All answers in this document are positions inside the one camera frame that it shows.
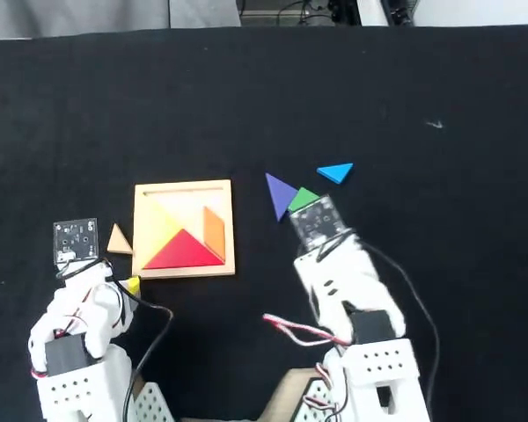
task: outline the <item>purple triangle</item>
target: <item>purple triangle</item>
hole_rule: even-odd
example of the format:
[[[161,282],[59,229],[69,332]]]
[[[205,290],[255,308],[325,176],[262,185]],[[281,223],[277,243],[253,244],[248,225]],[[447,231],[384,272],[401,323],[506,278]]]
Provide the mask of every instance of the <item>purple triangle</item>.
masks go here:
[[[280,221],[291,201],[296,197],[297,189],[268,173],[266,173],[266,181],[274,202],[275,218]]]

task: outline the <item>tangram puzzle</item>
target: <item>tangram puzzle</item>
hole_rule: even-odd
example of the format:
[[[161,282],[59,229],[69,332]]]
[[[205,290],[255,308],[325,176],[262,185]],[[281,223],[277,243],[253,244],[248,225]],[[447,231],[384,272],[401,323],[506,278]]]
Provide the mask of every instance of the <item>tangram puzzle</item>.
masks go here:
[[[230,180],[136,185],[133,225],[133,274],[235,273]]]

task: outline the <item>small beige triangle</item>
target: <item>small beige triangle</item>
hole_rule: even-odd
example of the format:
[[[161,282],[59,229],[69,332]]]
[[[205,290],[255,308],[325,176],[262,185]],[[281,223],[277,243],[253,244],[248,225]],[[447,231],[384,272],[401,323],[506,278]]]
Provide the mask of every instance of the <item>small beige triangle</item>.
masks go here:
[[[121,229],[117,224],[114,224],[112,229],[112,235],[109,238],[109,243],[107,244],[107,251],[112,253],[127,253],[128,255],[133,255],[133,250],[129,246],[129,242],[121,233]]]

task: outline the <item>blue triangle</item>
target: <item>blue triangle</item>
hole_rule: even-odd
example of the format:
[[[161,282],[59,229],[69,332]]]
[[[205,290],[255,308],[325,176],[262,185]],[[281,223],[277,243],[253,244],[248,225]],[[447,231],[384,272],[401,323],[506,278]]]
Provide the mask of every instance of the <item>blue triangle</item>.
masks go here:
[[[353,166],[352,163],[329,165],[327,167],[319,167],[317,173],[339,185],[348,176]]]
[[[266,181],[268,182],[272,202],[274,202],[275,218],[280,221],[288,206],[296,197],[297,189],[268,173],[266,173]]]

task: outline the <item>black cloth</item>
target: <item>black cloth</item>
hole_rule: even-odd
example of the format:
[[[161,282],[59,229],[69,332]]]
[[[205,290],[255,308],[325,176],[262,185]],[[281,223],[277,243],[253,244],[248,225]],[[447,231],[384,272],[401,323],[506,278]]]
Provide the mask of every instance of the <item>black cloth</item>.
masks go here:
[[[336,186],[317,166],[352,162]],[[311,323],[265,171],[330,193],[442,336],[435,421],[528,420],[528,27],[144,32],[0,43],[0,421],[40,420],[26,341],[58,284],[52,223],[132,235],[134,184],[230,178],[237,274],[150,280],[176,314],[144,370],[177,417],[256,418]],[[114,257],[128,275],[128,258]],[[376,260],[422,371],[434,342]],[[135,363],[164,321],[118,339]]]

